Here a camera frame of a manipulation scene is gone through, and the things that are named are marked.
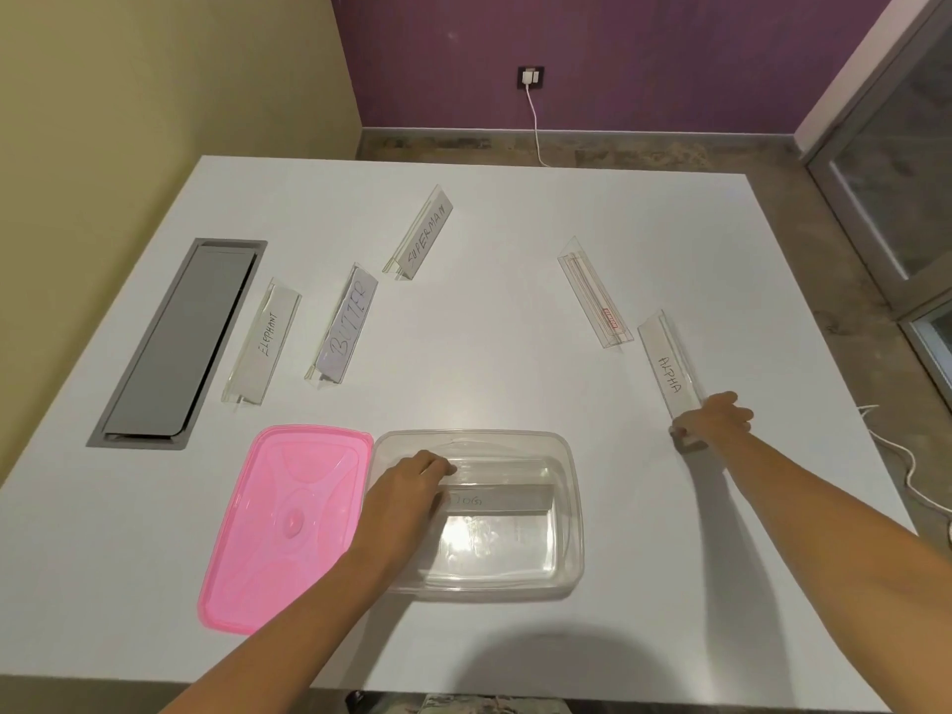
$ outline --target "glass door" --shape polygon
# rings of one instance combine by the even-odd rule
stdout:
[[[898,317],[952,287],[952,0],[809,169]]]

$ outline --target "clear plastic container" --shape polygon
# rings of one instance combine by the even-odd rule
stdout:
[[[374,445],[370,484],[421,448],[457,466],[449,503],[390,591],[426,600],[566,596],[582,577],[582,506],[568,444],[528,431],[394,431]],[[483,506],[485,511],[477,513]]]

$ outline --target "white power cable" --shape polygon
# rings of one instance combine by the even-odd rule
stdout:
[[[535,114],[535,106],[532,105],[532,96],[530,95],[530,87],[526,84],[526,99],[530,101],[530,109],[532,110],[532,129],[536,134],[536,156],[539,158],[539,165],[542,167],[552,167],[548,166],[541,160],[541,148],[539,147],[539,118]]]
[[[866,420],[866,416],[869,413],[871,413],[873,410],[875,410],[876,408],[879,408],[878,404],[874,404],[873,406],[860,406],[859,407],[860,415],[863,417],[863,420]],[[926,505],[935,511],[938,511],[939,513],[952,516],[952,508],[949,508],[948,506],[943,506],[942,504],[936,501],[933,501],[924,493],[922,493],[922,491],[919,491],[912,484],[912,477],[916,473],[916,454],[914,454],[904,445],[899,445],[898,443],[889,441],[889,439],[884,438],[883,436],[881,436],[880,434],[878,434],[872,429],[869,430],[869,435],[872,436],[873,439],[875,439],[876,441],[879,441],[880,443],[882,443],[883,445],[887,445],[893,450],[900,451],[909,457],[909,468],[905,472],[905,479],[904,479],[905,487],[906,489],[908,489],[909,493],[913,494],[917,499],[919,499],[921,504]],[[952,520],[950,520],[948,524],[948,539],[949,539],[949,543],[952,544]]]

